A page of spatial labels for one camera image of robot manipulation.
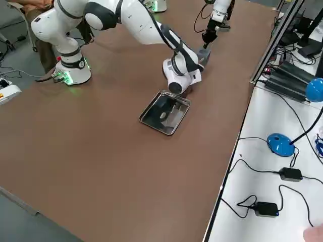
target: person's leg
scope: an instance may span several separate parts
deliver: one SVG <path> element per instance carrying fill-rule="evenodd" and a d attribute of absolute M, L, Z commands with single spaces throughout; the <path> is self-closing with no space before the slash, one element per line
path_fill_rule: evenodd
<path fill-rule="evenodd" d="M 85 43 L 89 43 L 94 37 L 90 26 L 84 19 L 76 28 L 80 31 Z"/>
<path fill-rule="evenodd" d="M 31 25 L 31 22 L 40 14 L 42 14 L 43 11 L 34 9 L 28 12 L 26 15 L 26 19 Z M 35 34 L 32 32 L 31 36 L 33 40 L 35 41 L 36 48 L 38 50 L 38 54 L 40 56 L 40 62 L 42 66 L 44 67 L 44 70 L 46 73 L 48 73 L 52 68 L 56 65 L 56 57 L 54 54 L 54 51 L 52 49 L 52 45 L 50 43 L 46 43 L 38 39 Z"/>

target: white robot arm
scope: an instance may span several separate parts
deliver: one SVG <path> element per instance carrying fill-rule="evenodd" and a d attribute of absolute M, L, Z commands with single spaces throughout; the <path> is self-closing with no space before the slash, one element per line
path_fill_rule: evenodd
<path fill-rule="evenodd" d="M 213 3 L 211 19 L 218 23 L 223 23 L 227 19 L 230 4 L 231 0 L 216 0 Z"/>
<path fill-rule="evenodd" d="M 225 22 L 231 17 L 235 0 L 205 0 L 205 2 L 213 4 L 213 11 L 207 25 L 207 30 L 202 34 L 204 48 L 206 49 L 217 38 L 217 31 L 220 28 L 230 28 Z"/>
<path fill-rule="evenodd" d="M 202 67 L 196 53 L 168 26 L 157 22 L 140 0 L 55 0 L 54 9 L 36 18 L 32 29 L 39 39 L 57 48 L 62 60 L 56 68 L 71 84 L 90 78 L 77 42 L 66 36 L 83 17 L 94 29 L 106 30 L 120 23 L 140 43 L 166 44 L 172 49 L 173 57 L 163 64 L 171 92 L 181 94 L 189 85 L 201 81 Z"/>

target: blue object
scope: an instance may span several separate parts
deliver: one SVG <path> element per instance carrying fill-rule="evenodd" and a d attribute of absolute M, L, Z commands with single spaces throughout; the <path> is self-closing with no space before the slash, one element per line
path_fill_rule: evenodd
<path fill-rule="evenodd" d="M 318 134 L 316 134 L 316 136 L 317 136 L 317 138 L 315 140 L 316 149 L 318 151 L 319 157 L 323 158 L 323 139 Z"/>
<path fill-rule="evenodd" d="M 267 138 L 267 143 L 271 151 L 279 156 L 289 157 L 294 154 L 295 146 L 290 145 L 291 140 L 282 134 L 271 134 Z"/>
<path fill-rule="evenodd" d="M 307 84 L 306 97 L 311 102 L 323 101 L 323 78 L 315 78 Z"/>

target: metal tray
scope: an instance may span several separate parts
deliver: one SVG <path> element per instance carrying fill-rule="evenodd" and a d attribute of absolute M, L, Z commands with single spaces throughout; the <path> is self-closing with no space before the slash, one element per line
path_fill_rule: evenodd
<path fill-rule="evenodd" d="M 175 133 L 191 101 L 165 90 L 160 90 L 139 117 L 140 122 L 165 135 Z"/>

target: cable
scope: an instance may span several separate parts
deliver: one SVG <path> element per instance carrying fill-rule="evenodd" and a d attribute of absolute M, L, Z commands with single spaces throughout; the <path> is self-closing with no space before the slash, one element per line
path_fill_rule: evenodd
<path fill-rule="evenodd" d="M 314 57 L 311 57 L 311 58 L 309 58 L 309 61 L 307 61 L 307 62 L 304 62 L 304 61 L 302 61 L 301 59 L 299 59 L 294 53 L 293 53 L 293 51 L 294 50 L 297 50 L 297 49 L 299 49 L 298 47 L 296 47 L 294 44 L 293 44 L 293 46 L 277 46 L 277 48 L 276 48 L 276 54 L 290 54 L 291 55 L 291 61 L 293 62 L 293 64 L 294 64 L 294 61 L 295 62 L 299 62 L 299 63 L 301 63 L 301 64 L 304 64 L 304 65 L 308 65 L 308 66 L 312 66 L 312 65 L 314 65 L 314 64 L 316 64 L 316 58 L 314 58 Z"/>
<path fill-rule="evenodd" d="M 303 176 L 304 178 L 306 179 L 310 179 L 310 180 L 316 180 L 318 181 L 319 183 L 321 183 L 323 185 L 323 181 L 321 181 L 320 179 L 317 179 L 317 178 L 314 178 L 314 177 L 307 177 L 307 176 Z"/>
<path fill-rule="evenodd" d="M 252 197 L 255 197 L 255 201 L 250 205 L 250 206 L 245 206 L 245 205 L 242 205 L 242 203 L 245 203 L 248 199 L 252 198 Z M 246 218 L 248 216 L 248 213 L 249 213 L 249 210 L 250 209 L 253 209 L 255 203 L 257 202 L 257 196 L 256 195 L 251 195 L 249 196 L 248 198 L 246 198 L 244 201 L 240 202 L 240 203 L 237 203 L 237 206 L 239 207 L 245 207 L 245 208 L 248 208 L 247 210 L 247 213 L 246 215 L 244 216 L 241 216 L 240 214 L 238 214 L 234 209 L 233 207 L 231 207 L 231 205 L 229 203 L 227 203 L 223 198 L 221 198 L 221 200 L 239 217 L 239 218 Z"/>
<path fill-rule="evenodd" d="M 13 71 L 9 71 L 9 72 L 3 72 L 3 73 L 1 73 L 1 74 L 3 75 L 3 74 L 7 74 L 7 73 L 12 73 L 12 72 L 23 72 L 23 73 L 25 73 L 26 75 L 29 75 L 29 76 L 31 76 L 31 77 L 42 77 L 42 76 L 35 76 L 35 75 L 28 74 L 27 72 L 22 71 L 22 70 L 13 70 Z"/>
<path fill-rule="evenodd" d="M 212 12 L 209 14 L 209 15 L 207 15 L 206 17 L 203 17 L 203 11 L 204 11 L 204 9 L 202 10 L 202 12 L 201 12 L 201 18 L 202 19 L 207 19 L 208 17 L 210 17 L 211 16 L 211 14 L 213 13 L 213 10 L 212 10 Z"/>
<path fill-rule="evenodd" d="M 206 31 L 207 29 L 203 29 L 203 30 L 200 30 L 200 31 L 197 31 L 196 30 L 196 22 L 197 22 L 197 20 L 198 20 L 198 17 L 200 17 L 200 15 L 202 16 L 202 12 L 203 12 L 203 10 L 205 9 L 205 7 L 207 6 L 208 4 L 205 4 L 203 7 L 202 7 L 202 9 L 201 9 L 201 11 L 198 13 L 198 15 L 197 15 L 197 17 L 196 17 L 196 19 L 195 19 L 195 22 L 194 22 L 194 31 L 196 32 L 196 33 L 201 33 L 201 32 L 203 32 L 203 31 Z"/>
<path fill-rule="evenodd" d="M 239 161 L 242 161 L 243 163 L 245 163 L 246 164 L 246 166 L 248 166 L 248 168 L 250 169 L 250 170 L 253 170 L 253 171 L 255 171 L 255 172 L 259 172 L 259 173 L 272 173 L 272 174 L 280 174 L 278 171 L 272 171 L 272 170 L 256 170 L 256 169 L 254 169 L 254 168 L 252 168 L 245 160 L 243 160 L 243 159 L 239 159 L 239 160 L 237 160 L 237 162 L 233 165 L 233 167 L 232 167 L 232 169 L 229 171 L 229 174 L 233 171 L 233 169 L 236 167 L 236 165 L 237 165 L 237 163 L 239 162 Z"/>
<path fill-rule="evenodd" d="M 273 93 L 273 94 L 275 94 L 275 95 L 277 95 L 277 96 L 279 96 L 281 99 L 283 99 L 283 101 L 292 109 L 292 111 L 294 112 L 294 114 L 296 115 L 296 117 L 297 117 L 297 119 L 298 119 L 298 121 L 299 121 L 299 123 L 301 124 L 301 126 L 302 126 L 302 129 L 304 130 L 304 132 L 306 132 L 306 130 L 305 130 L 305 128 L 304 128 L 304 125 L 303 125 L 303 123 L 302 123 L 302 121 L 301 121 L 301 119 L 299 118 L 299 116 L 298 116 L 298 114 L 297 114 L 297 112 L 295 111 L 295 109 L 293 109 L 293 107 L 285 100 L 285 98 L 283 98 L 280 94 L 278 94 L 278 93 Z M 313 146 L 312 146 L 312 144 L 311 144 L 311 141 L 309 140 L 309 137 L 308 137 L 308 135 L 306 134 L 306 138 L 307 138 L 307 140 L 308 140 L 308 143 L 309 143 L 309 145 L 310 145 L 310 147 L 312 148 L 312 151 L 314 152 L 314 154 L 316 155 L 316 157 L 317 157 L 317 159 L 319 160 L 319 162 L 323 165 L 323 162 L 321 161 L 321 159 L 320 159 L 320 157 L 318 156 L 318 154 L 316 153 L 316 151 L 314 150 L 314 148 L 313 148 Z"/>
<path fill-rule="evenodd" d="M 8 25 L 5 25 L 5 26 L 1 27 L 0 29 L 5 29 L 5 28 L 8 28 L 8 27 L 10 27 L 10 26 L 13 26 L 13 25 L 16 25 L 16 24 L 21 24 L 21 23 L 24 23 L 24 22 L 25 22 L 25 21 L 24 21 L 24 20 L 22 20 L 22 21 L 19 21 L 19 22 L 17 22 L 17 23 L 8 24 Z"/>
<path fill-rule="evenodd" d="M 280 193 L 280 195 L 281 195 L 281 201 L 282 201 L 282 207 L 281 207 L 278 211 L 282 211 L 282 209 L 284 208 L 284 198 L 283 198 L 283 194 L 282 194 L 282 191 L 281 191 L 281 187 L 288 188 L 288 189 L 290 189 L 290 190 L 292 190 L 292 191 L 294 191 L 294 192 L 298 193 L 299 195 L 301 195 L 301 197 L 303 198 L 303 200 L 304 200 L 304 202 L 305 202 L 306 208 L 307 208 L 307 219 L 308 219 L 308 222 L 309 222 L 309 224 L 310 224 L 312 227 L 314 227 L 314 226 L 313 226 L 313 224 L 312 224 L 312 222 L 311 222 L 311 220 L 310 220 L 309 205 L 308 205 L 308 203 L 307 203 L 306 199 L 304 198 L 303 194 L 301 194 L 299 191 L 297 191 L 297 190 L 295 190 L 295 189 L 292 189 L 292 188 L 290 188 L 290 187 L 288 187 L 288 186 L 285 186 L 285 185 L 280 185 L 280 186 L 278 187 L 279 193 Z"/>
<path fill-rule="evenodd" d="M 78 39 L 78 40 L 83 40 L 84 41 L 84 44 L 81 44 L 80 45 L 80 48 L 82 48 L 83 46 L 89 44 L 89 43 L 93 43 L 94 42 L 94 39 L 91 39 L 89 42 L 85 42 L 85 39 L 82 39 L 82 38 L 73 38 L 73 39 Z"/>
<path fill-rule="evenodd" d="M 321 110 L 319 111 L 318 116 L 316 117 L 315 121 L 313 122 L 313 124 L 311 125 L 311 127 L 308 128 L 308 130 L 306 130 L 303 134 L 301 134 L 300 136 L 298 136 L 295 140 L 293 140 L 290 145 L 293 145 L 295 142 L 297 142 L 298 140 L 300 140 L 301 138 L 303 138 L 305 135 L 307 135 L 313 128 L 314 126 L 317 124 L 317 122 L 319 121 L 319 119 L 321 118 L 323 114 L 323 107 L 321 108 Z"/>
<path fill-rule="evenodd" d="M 50 79 L 52 79 L 52 76 L 49 76 L 49 77 L 47 77 L 45 79 L 35 80 L 35 82 L 45 82 L 45 81 L 48 81 Z"/>
<path fill-rule="evenodd" d="M 4 58 L 6 57 L 6 55 L 8 54 L 8 52 L 9 52 L 9 47 L 8 47 L 8 45 L 6 44 L 6 46 L 7 46 L 7 50 L 6 50 L 6 52 L 0 57 L 0 62 L 2 62 L 3 60 L 4 60 Z"/>
<path fill-rule="evenodd" d="M 245 140 L 245 139 L 260 139 L 260 140 L 265 141 L 268 144 L 267 140 L 265 140 L 263 138 L 259 138 L 259 137 L 244 137 L 244 138 L 239 138 L 239 140 Z"/>
<path fill-rule="evenodd" d="M 289 168 L 293 168 L 295 166 L 297 156 L 299 155 L 299 149 L 297 147 L 295 147 L 295 149 L 297 149 L 298 152 L 297 152 L 297 154 L 296 153 L 293 154 L 293 159 L 291 160 L 291 163 L 289 164 Z"/>

